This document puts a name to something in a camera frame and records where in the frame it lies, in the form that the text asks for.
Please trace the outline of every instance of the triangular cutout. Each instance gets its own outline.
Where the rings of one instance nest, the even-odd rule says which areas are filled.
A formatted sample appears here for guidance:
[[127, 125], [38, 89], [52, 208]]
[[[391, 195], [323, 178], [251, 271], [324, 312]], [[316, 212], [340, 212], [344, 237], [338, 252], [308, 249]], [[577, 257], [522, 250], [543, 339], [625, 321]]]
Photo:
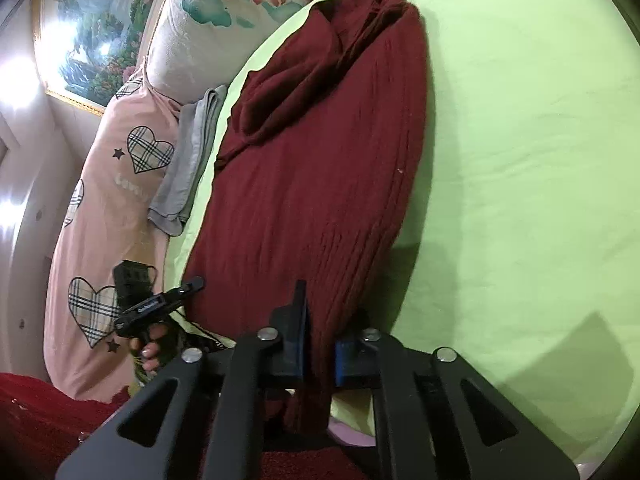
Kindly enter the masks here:
[[513, 423], [467, 379], [460, 381], [482, 443], [489, 447], [518, 434]]
[[175, 379], [163, 384], [146, 404], [118, 428], [118, 434], [140, 446], [153, 447], [177, 387], [178, 381]]

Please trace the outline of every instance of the black star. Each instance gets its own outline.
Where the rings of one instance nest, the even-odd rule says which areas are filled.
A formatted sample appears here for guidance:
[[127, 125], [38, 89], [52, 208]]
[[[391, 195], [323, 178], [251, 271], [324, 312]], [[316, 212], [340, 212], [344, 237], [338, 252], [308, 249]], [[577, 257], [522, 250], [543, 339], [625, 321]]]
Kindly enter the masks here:
[[112, 339], [111, 341], [107, 341], [107, 345], [109, 346], [109, 349], [107, 350], [107, 352], [116, 353], [118, 351], [118, 348], [120, 348], [120, 345], [116, 343], [115, 339]]

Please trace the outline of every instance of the framed picture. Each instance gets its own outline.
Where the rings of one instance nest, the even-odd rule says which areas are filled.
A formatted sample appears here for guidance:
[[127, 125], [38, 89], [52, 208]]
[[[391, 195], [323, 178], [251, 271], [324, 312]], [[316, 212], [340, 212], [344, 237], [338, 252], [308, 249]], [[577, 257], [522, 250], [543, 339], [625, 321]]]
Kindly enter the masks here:
[[48, 94], [101, 115], [142, 57], [164, 0], [33, 0], [34, 46]]

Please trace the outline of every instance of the green bed sheet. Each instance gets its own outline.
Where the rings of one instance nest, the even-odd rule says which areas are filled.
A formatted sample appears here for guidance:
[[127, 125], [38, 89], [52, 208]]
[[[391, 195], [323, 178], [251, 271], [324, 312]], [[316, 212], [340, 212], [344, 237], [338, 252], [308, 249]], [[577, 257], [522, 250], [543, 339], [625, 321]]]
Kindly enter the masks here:
[[[409, 1], [430, 46], [427, 142], [365, 304], [408, 347], [457, 349], [576, 462], [596, 462], [640, 402], [640, 46], [610, 0]], [[308, 9], [231, 84], [166, 286], [246, 74]], [[332, 412], [372, 431], [362, 395]]]

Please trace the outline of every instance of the red sweater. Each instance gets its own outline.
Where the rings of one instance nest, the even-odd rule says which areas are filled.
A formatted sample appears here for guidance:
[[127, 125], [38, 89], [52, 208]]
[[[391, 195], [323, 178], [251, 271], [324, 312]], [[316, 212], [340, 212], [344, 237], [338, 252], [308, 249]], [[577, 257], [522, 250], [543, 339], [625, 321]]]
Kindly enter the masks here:
[[307, 280], [315, 385], [289, 423], [326, 425], [333, 346], [396, 238], [422, 153], [426, 40], [405, 0], [329, 0], [244, 84], [185, 276], [188, 316], [231, 338]]

